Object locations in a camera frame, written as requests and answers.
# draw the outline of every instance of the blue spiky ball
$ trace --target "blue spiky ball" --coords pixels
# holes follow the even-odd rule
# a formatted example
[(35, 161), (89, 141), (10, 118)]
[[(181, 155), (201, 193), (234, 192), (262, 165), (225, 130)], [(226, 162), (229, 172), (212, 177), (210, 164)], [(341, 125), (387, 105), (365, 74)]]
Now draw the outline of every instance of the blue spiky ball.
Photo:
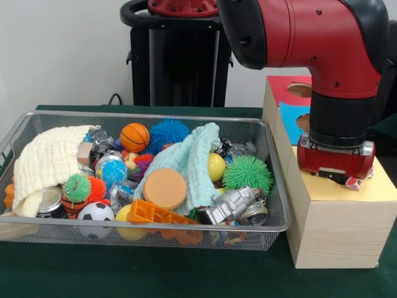
[(150, 144), (144, 153), (157, 155), (165, 144), (182, 142), (189, 128), (177, 119), (164, 119), (150, 129)]
[(226, 190), (239, 189), (245, 185), (251, 188), (261, 188), (269, 194), (274, 180), (267, 165), (255, 156), (241, 155), (236, 157), (223, 175), (223, 185)]

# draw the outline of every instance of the green spiky ball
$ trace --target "green spiky ball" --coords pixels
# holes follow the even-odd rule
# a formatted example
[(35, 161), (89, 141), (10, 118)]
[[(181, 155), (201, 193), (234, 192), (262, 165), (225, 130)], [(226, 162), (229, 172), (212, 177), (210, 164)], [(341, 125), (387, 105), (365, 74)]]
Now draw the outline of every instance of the green spiky ball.
[(84, 202), (91, 192), (91, 183), (88, 178), (81, 174), (70, 176), (63, 185), (63, 194), (73, 203)]
[(241, 155), (236, 157), (223, 175), (226, 190), (239, 189), (245, 185), (261, 188), (268, 194), (274, 185), (272, 173), (267, 165), (254, 156)]

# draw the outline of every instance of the orange ball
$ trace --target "orange ball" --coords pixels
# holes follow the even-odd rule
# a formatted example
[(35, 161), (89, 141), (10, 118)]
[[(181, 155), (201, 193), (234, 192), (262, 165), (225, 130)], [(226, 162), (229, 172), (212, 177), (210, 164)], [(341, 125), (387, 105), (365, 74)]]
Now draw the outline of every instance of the orange ball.
[(131, 123), (123, 128), (120, 141), (126, 151), (138, 153), (149, 145), (150, 134), (142, 124)]

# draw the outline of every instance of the green tablecloth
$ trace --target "green tablecloth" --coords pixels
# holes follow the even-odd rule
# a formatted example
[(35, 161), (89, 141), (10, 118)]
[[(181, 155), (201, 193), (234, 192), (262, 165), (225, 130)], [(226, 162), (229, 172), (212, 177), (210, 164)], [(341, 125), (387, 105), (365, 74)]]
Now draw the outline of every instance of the green tablecloth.
[[(261, 117), (260, 109), (132, 106), (63, 111)], [(295, 270), (282, 233), (268, 252), (0, 242), (1, 297), (397, 297), (397, 230), (377, 269)]]

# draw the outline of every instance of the mint green cloth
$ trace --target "mint green cloth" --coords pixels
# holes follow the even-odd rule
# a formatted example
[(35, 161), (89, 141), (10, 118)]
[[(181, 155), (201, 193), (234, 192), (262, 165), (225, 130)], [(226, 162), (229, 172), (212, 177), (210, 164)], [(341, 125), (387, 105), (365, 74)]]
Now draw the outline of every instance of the mint green cloth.
[(219, 126), (208, 123), (197, 127), (181, 143), (177, 143), (156, 155), (134, 192), (134, 199), (142, 199), (143, 185), (147, 177), (157, 169), (174, 169), (186, 181), (186, 199), (174, 212), (188, 215), (190, 210), (212, 205), (212, 196), (220, 196), (208, 175), (208, 156), (219, 148)]

